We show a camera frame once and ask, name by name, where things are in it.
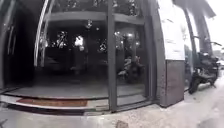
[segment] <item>metal frame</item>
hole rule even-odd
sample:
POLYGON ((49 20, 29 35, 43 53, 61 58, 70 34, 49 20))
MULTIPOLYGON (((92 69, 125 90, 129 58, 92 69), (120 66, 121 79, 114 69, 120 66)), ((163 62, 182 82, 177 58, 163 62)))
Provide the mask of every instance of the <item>metal frame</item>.
POLYGON ((108 94, 109 94, 109 107, 111 112, 117 110, 117 84, 116 84, 116 52, 115 52, 115 21, 114 21, 114 12, 113 12, 113 0, 108 0, 108 10, 107 10, 107 28, 108 28, 108 94))

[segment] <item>motorcycle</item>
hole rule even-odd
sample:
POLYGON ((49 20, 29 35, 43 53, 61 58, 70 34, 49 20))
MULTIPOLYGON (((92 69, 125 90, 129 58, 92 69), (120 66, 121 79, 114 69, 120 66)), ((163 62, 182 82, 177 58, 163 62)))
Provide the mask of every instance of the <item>motorcycle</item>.
POLYGON ((123 76, 127 83, 138 81, 143 73, 143 65, 139 63, 139 59, 139 57, 136 57, 135 60, 125 59, 124 69, 118 73, 118 76, 123 76))
POLYGON ((218 58, 213 57, 207 53, 198 53, 198 59, 199 63, 194 70, 188 90, 190 94, 195 93, 198 90, 198 86, 200 84, 210 83, 211 86, 215 87, 214 83, 218 78, 218 58))

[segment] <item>floor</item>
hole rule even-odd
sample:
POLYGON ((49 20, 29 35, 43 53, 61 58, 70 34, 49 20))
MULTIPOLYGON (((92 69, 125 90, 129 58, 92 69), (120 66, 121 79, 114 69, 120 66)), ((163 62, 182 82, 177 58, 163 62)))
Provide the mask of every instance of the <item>floor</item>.
MULTIPOLYGON (((142 94, 142 85, 122 85, 118 86, 118 96, 132 96, 142 94)), ((30 96, 39 98, 57 99, 96 99, 108 98, 108 88, 106 85, 54 85, 54 86, 33 86, 25 87, 11 92, 9 95, 30 96)))
POLYGON ((102 116, 54 116, 0 109, 3 128, 223 128, 224 78, 162 109, 151 105, 102 116))

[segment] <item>glass door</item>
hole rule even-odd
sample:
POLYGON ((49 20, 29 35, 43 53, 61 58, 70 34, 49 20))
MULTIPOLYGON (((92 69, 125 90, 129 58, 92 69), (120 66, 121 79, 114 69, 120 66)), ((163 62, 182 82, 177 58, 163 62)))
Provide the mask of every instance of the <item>glass door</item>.
POLYGON ((116 105, 146 102, 150 97, 148 19, 143 0, 113 0, 116 105))

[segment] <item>glass wall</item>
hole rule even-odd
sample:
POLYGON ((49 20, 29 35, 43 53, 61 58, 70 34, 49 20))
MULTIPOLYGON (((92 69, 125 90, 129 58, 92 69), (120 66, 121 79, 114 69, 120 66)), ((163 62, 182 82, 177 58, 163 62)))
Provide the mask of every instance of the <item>glass wall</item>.
POLYGON ((80 95, 109 99, 113 110, 148 101, 149 19, 142 5, 142 0, 49 0, 36 40, 35 84, 76 87, 80 95))

